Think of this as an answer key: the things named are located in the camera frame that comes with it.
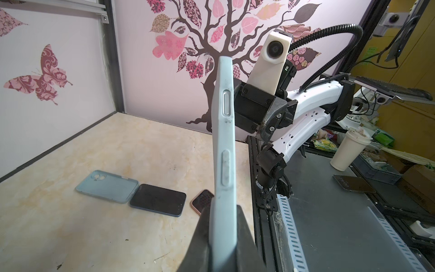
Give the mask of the black phone pink case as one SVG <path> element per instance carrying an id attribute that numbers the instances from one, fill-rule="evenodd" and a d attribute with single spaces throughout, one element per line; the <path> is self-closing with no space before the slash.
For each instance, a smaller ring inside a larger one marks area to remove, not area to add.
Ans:
<path id="1" fill-rule="evenodd" d="M 211 270 L 234 272 L 237 247 L 233 63 L 220 57 L 211 107 L 215 196 L 211 204 Z"/>

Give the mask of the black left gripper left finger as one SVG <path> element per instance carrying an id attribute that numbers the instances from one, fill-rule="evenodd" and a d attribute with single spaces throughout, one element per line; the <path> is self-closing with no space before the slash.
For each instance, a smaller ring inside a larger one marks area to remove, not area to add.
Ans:
<path id="1" fill-rule="evenodd" d="M 210 207 L 204 208 L 178 272 L 210 272 Z"/>

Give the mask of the light blue case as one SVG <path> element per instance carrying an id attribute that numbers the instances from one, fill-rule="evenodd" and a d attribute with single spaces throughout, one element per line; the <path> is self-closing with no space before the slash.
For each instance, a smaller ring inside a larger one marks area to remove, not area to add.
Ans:
<path id="1" fill-rule="evenodd" d="M 116 174 L 96 170 L 90 173 L 75 190 L 87 196 L 126 204 L 139 187 L 139 182 Z"/>

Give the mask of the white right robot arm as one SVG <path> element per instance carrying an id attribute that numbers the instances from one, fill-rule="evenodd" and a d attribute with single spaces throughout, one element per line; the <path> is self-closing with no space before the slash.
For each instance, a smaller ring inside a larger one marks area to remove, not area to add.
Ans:
<path id="1" fill-rule="evenodd" d="M 264 143 L 257 156 L 257 185 L 268 194 L 282 180 L 283 193 L 290 196 L 284 177 L 287 163 L 314 133 L 346 117 L 355 84 L 348 73 L 340 73 L 311 83 L 303 92 L 271 95 L 238 79 L 234 83 L 235 124 Z"/>

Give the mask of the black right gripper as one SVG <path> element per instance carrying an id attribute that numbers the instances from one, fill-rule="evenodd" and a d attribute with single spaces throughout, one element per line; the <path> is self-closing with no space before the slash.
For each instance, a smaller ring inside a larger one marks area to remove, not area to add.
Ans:
<path id="1" fill-rule="evenodd" d="M 241 80 L 234 80 L 236 126 L 268 143 L 277 129 L 293 123 L 297 100 L 268 94 Z"/>

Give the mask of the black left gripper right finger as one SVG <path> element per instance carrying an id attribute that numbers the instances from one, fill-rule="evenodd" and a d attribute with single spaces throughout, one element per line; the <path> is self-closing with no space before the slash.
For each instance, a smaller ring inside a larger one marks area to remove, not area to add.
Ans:
<path id="1" fill-rule="evenodd" d="M 240 205 L 237 205 L 236 265 L 238 272 L 267 271 Z"/>

